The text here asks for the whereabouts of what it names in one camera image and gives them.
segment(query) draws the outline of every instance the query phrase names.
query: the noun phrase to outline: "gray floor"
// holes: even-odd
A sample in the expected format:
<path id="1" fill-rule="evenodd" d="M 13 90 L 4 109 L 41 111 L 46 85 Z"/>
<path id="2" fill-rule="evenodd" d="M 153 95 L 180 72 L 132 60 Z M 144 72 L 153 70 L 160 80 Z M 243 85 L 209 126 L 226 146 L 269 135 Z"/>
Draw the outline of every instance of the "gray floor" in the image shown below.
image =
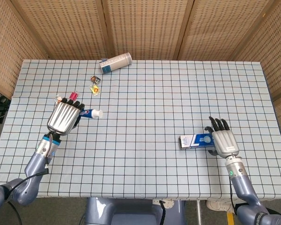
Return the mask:
<path id="1" fill-rule="evenodd" d="M 281 200 L 264 202 L 273 210 L 281 213 Z M 86 198 L 37 198 L 29 206 L 21 206 L 15 203 L 24 225 L 77 225 L 86 207 Z M 197 224 L 196 202 L 188 201 L 186 204 L 185 216 L 187 224 Z M 226 212 L 209 210 L 205 202 L 201 201 L 202 222 L 204 225 L 217 224 L 226 225 Z M 18 224 L 15 212 L 8 204 L 0 208 L 0 225 Z M 235 225 L 240 225 L 235 217 Z"/>

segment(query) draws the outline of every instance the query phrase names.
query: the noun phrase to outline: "white can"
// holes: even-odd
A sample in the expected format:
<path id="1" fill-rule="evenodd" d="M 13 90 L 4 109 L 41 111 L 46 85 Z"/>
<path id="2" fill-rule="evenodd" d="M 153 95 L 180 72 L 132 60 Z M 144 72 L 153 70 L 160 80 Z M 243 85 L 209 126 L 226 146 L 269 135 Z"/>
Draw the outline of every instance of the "white can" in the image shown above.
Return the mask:
<path id="1" fill-rule="evenodd" d="M 119 69 L 121 67 L 128 66 L 132 63 L 132 58 L 130 53 L 124 53 L 121 55 L 118 55 L 116 57 L 113 57 L 111 59 L 108 59 L 107 61 L 100 62 L 100 67 L 104 74 L 109 73 L 110 71 L 113 71 L 115 69 Z"/>

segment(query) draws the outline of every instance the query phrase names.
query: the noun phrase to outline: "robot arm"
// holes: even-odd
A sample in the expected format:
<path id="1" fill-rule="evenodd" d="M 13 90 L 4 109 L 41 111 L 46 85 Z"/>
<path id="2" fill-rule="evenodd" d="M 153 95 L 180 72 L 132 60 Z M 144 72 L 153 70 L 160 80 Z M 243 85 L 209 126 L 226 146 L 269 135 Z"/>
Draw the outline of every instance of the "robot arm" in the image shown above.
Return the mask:
<path id="1" fill-rule="evenodd" d="M 209 119 L 214 129 L 206 127 L 205 130 L 212 135 L 217 154 L 226 159 L 225 166 L 236 195 L 249 204 L 237 209 L 238 219 L 244 225 L 281 225 L 281 215 L 269 215 L 257 197 L 242 159 L 238 157 L 239 148 L 227 122 Z"/>
<path id="2" fill-rule="evenodd" d="M 11 198 L 22 205 L 32 203 L 38 194 L 43 175 L 49 173 L 48 164 L 60 145 L 59 139 L 67 135 L 80 121 L 84 104 L 63 98 L 50 116 L 45 134 L 25 168 L 26 179 L 15 179 L 0 186 L 0 207 Z"/>

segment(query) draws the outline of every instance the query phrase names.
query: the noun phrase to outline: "table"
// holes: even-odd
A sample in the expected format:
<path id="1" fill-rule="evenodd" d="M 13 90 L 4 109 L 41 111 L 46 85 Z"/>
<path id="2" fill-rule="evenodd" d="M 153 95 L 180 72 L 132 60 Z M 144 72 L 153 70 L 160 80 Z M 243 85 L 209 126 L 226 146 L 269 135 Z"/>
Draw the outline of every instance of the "table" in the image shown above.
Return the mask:
<path id="1" fill-rule="evenodd" d="M 229 202 L 225 159 L 178 144 L 212 115 L 230 124 L 258 197 L 281 198 L 281 134 L 258 62 L 135 60 L 102 75 L 98 60 L 24 60 L 0 138 L 0 184 L 25 178 L 54 97 L 75 90 L 104 118 L 82 118 L 62 137 L 38 196 Z"/>

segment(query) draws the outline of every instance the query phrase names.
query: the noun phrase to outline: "white cap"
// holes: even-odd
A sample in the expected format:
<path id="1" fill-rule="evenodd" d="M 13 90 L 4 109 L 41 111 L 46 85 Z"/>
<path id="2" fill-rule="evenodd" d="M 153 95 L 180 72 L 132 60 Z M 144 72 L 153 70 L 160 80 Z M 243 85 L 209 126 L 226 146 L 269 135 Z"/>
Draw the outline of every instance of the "white cap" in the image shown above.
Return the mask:
<path id="1" fill-rule="evenodd" d="M 93 109 L 92 110 L 92 118 L 102 118 L 103 117 L 103 111 L 102 110 L 96 110 L 96 109 Z"/>

